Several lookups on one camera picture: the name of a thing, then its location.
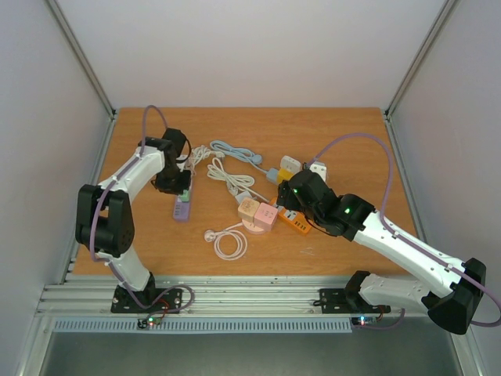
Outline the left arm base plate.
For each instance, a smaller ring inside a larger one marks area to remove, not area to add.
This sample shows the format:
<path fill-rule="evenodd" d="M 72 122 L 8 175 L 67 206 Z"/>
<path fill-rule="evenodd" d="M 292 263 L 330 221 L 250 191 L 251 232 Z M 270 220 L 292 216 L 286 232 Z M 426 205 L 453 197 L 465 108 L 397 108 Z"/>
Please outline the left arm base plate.
<path fill-rule="evenodd" d="M 123 287 L 117 286 L 112 298 L 110 311 L 112 313 L 146 314 L 164 311 L 168 304 L 168 311 L 174 312 L 181 306 L 183 292 L 181 288 L 172 288 L 164 293 L 164 289 L 155 288 L 146 291 L 133 291 L 134 298 Z"/>

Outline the green small adapter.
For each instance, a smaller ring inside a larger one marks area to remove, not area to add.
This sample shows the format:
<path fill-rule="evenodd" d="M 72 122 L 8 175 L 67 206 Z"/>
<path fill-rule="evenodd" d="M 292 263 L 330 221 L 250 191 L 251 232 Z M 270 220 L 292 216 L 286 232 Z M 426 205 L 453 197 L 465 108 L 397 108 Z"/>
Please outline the green small adapter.
<path fill-rule="evenodd" d="M 183 193 L 181 193 L 180 195 L 178 195 L 178 199 L 181 202 L 190 202 L 191 196 L 192 196 L 192 192 L 193 192 L 193 189 L 191 187 L 189 189 L 187 189 L 187 190 L 183 190 Z"/>

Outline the beige cube socket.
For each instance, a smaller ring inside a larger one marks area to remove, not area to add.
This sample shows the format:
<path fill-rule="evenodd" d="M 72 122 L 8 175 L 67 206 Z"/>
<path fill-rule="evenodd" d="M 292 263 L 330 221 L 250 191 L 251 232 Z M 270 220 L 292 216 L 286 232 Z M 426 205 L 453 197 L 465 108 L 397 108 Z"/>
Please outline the beige cube socket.
<path fill-rule="evenodd" d="M 237 209 L 238 216 L 247 222 L 253 222 L 260 203 L 252 198 L 245 197 Z"/>

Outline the pink cube socket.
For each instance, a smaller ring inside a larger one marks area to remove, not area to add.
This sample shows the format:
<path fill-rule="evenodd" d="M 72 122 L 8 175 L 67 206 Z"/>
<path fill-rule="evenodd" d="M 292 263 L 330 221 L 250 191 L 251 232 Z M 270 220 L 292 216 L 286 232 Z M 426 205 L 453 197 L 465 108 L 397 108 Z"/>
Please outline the pink cube socket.
<path fill-rule="evenodd" d="M 278 209 L 266 203 L 260 203 L 258 210 L 254 214 L 253 223 L 256 227 L 265 231 L 270 231 L 278 215 Z"/>

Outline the pink round socket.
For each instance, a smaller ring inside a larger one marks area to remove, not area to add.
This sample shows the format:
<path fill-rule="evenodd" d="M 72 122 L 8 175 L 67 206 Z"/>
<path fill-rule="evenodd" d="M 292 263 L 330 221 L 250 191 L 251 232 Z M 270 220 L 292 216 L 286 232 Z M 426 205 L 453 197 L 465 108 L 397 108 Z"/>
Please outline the pink round socket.
<path fill-rule="evenodd" d="M 259 226 L 256 226 L 252 222 L 248 222 L 246 220 L 242 220 L 241 222 L 242 222 L 243 228 L 250 234 L 263 235 L 263 234 L 269 232 L 269 230 L 266 230 L 266 229 L 263 229 Z"/>

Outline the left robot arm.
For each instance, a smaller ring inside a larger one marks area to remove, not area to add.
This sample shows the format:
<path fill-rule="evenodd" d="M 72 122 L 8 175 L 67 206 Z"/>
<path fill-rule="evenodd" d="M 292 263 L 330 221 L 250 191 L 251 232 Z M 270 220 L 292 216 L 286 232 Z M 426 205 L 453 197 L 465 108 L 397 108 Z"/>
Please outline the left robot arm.
<path fill-rule="evenodd" d="M 142 139 L 132 156 L 109 178 L 78 191 L 75 238 L 95 262 L 103 262 L 118 279 L 140 312 L 153 309 L 160 295 L 153 274 L 142 264 L 134 247 L 132 202 L 152 183 L 161 193 L 180 195 L 191 184 L 191 172 L 181 168 L 189 140 L 170 128 L 160 138 Z"/>

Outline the grey white plug adapter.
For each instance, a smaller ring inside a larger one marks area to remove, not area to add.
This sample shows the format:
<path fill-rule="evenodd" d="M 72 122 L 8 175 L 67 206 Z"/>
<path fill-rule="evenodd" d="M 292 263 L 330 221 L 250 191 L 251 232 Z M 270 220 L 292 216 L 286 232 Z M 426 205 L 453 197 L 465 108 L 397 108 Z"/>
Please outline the grey white plug adapter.
<path fill-rule="evenodd" d="M 235 196 L 235 199 L 238 203 L 238 205 L 241 205 L 242 202 L 245 200 L 245 199 L 253 199 L 253 196 L 251 195 L 250 192 L 248 191 L 243 191 L 243 192 L 240 192 L 238 193 L 236 196 Z"/>

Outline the yellow cube socket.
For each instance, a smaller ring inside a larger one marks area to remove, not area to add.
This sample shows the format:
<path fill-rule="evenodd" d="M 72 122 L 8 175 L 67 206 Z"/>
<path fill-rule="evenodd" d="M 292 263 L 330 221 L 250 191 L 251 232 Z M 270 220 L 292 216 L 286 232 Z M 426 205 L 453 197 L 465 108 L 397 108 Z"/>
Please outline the yellow cube socket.
<path fill-rule="evenodd" d="M 294 176 L 294 173 L 287 170 L 286 168 L 281 168 L 277 172 L 276 182 L 277 184 L 281 184 L 283 181 L 289 181 Z"/>

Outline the orange power strip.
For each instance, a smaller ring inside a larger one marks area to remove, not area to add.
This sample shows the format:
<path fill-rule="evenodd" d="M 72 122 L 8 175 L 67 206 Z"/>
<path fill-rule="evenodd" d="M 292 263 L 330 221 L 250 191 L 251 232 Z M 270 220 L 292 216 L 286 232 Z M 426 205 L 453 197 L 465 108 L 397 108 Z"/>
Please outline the orange power strip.
<path fill-rule="evenodd" d="M 270 204 L 277 209 L 279 219 L 301 235 L 307 235 L 311 231 L 312 226 L 306 221 L 305 216 L 298 211 L 289 210 L 278 205 L 276 200 L 276 197 L 272 198 Z"/>

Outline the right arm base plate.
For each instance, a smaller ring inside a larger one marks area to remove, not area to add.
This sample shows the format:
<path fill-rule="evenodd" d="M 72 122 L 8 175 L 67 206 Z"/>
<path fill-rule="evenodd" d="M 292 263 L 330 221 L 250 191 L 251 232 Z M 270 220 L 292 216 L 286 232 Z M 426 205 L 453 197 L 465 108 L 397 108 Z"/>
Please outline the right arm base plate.
<path fill-rule="evenodd" d="M 379 314 L 389 313 L 389 305 L 370 305 L 367 302 L 357 299 L 349 302 L 343 288 L 322 288 L 319 290 L 319 298 L 313 305 L 320 307 L 323 314 Z"/>

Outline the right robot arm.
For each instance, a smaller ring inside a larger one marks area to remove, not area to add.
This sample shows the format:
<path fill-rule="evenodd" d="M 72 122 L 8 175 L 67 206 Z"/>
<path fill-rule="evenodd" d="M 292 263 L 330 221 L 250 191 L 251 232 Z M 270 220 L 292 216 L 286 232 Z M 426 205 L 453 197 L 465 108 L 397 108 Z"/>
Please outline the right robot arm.
<path fill-rule="evenodd" d="M 278 205 L 302 213 L 321 231 L 372 249 L 413 275 L 413 280 L 357 271 L 344 288 L 354 313 L 391 306 L 421 313 L 440 328 L 465 334 L 484 295 L 486 266 L 440 252 L 387 220 L 354 194 L 337 196 L 320 175 L 302 170 L 278 187 Z"/>

